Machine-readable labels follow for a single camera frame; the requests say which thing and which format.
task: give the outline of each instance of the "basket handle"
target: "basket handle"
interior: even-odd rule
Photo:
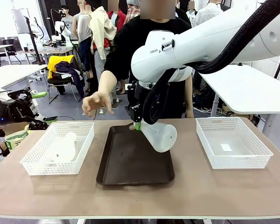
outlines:
[[[211,121],[212,124],[221,124],[222,122],[223,122],[222,119],[215,119]]]

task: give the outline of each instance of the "person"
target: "person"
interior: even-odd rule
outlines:
[[[222,13],[223,10],[217,7],[216,0],[210,0],[206,7],[198,11],[195,17],[194,27]]]
[[[188,23],[191,26],[191,22],[186,14],[185,11],[179,9],[177,5],[179,4],[179,0],[175,0],[175,14],[178,18],[184,20],[186,23]]]
[[[115,11],[109,11],[108,16],[109,19],[111,20],[112,24],[116,28],[116,32],[118,32],[124,25],[126,21],[126,15],[119,9],[119,0],[117,0],[117,5],[116,6],[109,6],[109,3],[115,2],[114,0],[109,0],[108,1],[108,8],[114,9]],[[114,50],[114,45],[111,43],[111,51]],[[116,90],[116,92],[120,91],[120,94],[125,94],[126,89],[125,89],[126,82],[125,80],[120,81],[120,87]]]
[[[109,19],[111,20],[112,24],[116,28],[116,32],[118,32],[125,23],[126,15],[120,10],[117,4],[117,8],[114,9],[114,11],[107,12]]]
[[[125,23],[140,15],[140,0],[126,0],[127,14]]]
[[[88,15],[92,12],[91,6],[86,2],[81,1],[81,8],[84,8],[84,11],[78,16],[77,23],[77,34],[79,38],[79,47],[80,47],[80,57],[81,62],[84,64],[84,69],[87,77],[87,89],[86,92],[90,92],[91,83],[89,82],[90,78],[93,78],[91,71],[91,29],[88,27]]]
[[[126,23],[116,34],[114,39],[115,51],[110,52],[107,56],[105,70],[101,75],[98,91],[92,96],[83,99],[82,109],[89,116],[94,115],[91,112],[92,110],[102,106],[106,106],[108,112],[113,114],[108,94],[121,79],[121,74],[126,74],[130,71],[129,82],[132,83],[132,81],[136,80],[131,71],[132,56],[138,48],[145,45],[148,34],[151,31],[165,30],[174,34],[181,34],[190,29],[190,25],[180,18],[166,19],[172,17],[168,14],[168,7],[172,7],[172,12],[174,12],[172,0],[141,1],[146,1],[148,11],[144,15],[151,19],[140,19],[140,16],[137,16]],[[128,92],[130,106],[137,104],[134,94],[134,91]],[[186,118],[194,117],[191,76],[186,81],[170,83],[168,98],[161,118],[181,118],[184,112],[184,103],[187,106]]]
[[[70,36],[71,40],[77,40],[76,36],[73,34],[73,21],[74,17],[69,14],[69,8],[67,6],[61,6],[65,9],[66,16],[61,19],[61,22],[64,22],[69,31],[72,33]]]
[[[104,70],[106,57],[110,52],[110,42],[116,35],[116,29],[101,6],[101,0],[87,0],[91,5],[92,13],[89,14],[89,28],[92,30],[91,53],[94,55],[95,69],[98,81]],[[115,88],[112,98],[116,99]]]

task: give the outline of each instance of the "black shirt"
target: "black shirt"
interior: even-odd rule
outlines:
[[[188,23],[191,27],[191,22],[190,22],[190,19],[188,18],[187,16],[187,13],[181,9],[179,9],[178,7],[175,7],[175,11],[178,15],[178,18],[184,20],[186,23]]]
[[[114,38],[115,50],[110,52],[105,63],[105,70],[111,71],[117,80],[127,79],[126,74],[131,71],[131,60],[134,52],[145,45],[147,36],[153,30],[166,30],[174,34],[181,34],[190,29],[190,25],[179,18],[165,23],[157,23],[152,20],[140,19],[137,16],[125,24]],[[129,83],[136,80],[130,74]],[[161,116],[163,119],[181,118],[183,113],[185,81],[170,83],[165,110]],[[134,91],[128,92],[130,105],[136,105]]]

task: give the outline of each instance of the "plastic tray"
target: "plastic tray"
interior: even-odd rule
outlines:
[[[46,150],[56,138],[68,132],[77,135],[76,156],[71,162],[56,163],[47,158]],[[74,175],[78,174],[94,137],[94,123],[54,123],[21,160],[29,175]]]
[[[170,151],[156,152],[141,131],[129,129],[131,125],[110,128],[97,183],[152,185],[173,181]]]
[[[273,153],[240,118],[199,118],[197,134],[213,169],[265,168]]]

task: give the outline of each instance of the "white jacket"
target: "white jacket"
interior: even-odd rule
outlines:
[[[195,17],[194,27],[210,20],[211,18],[223,13],[215,3],[209,3],[206,7],[200,9]]]
[[[102,60],[106,59],[104,53],[104,40],[113,40],[116,29],[108,17],[107,12],[101,6],[89,14],[88,27],[92,30],[92,39],[97,46],[99,56]]]

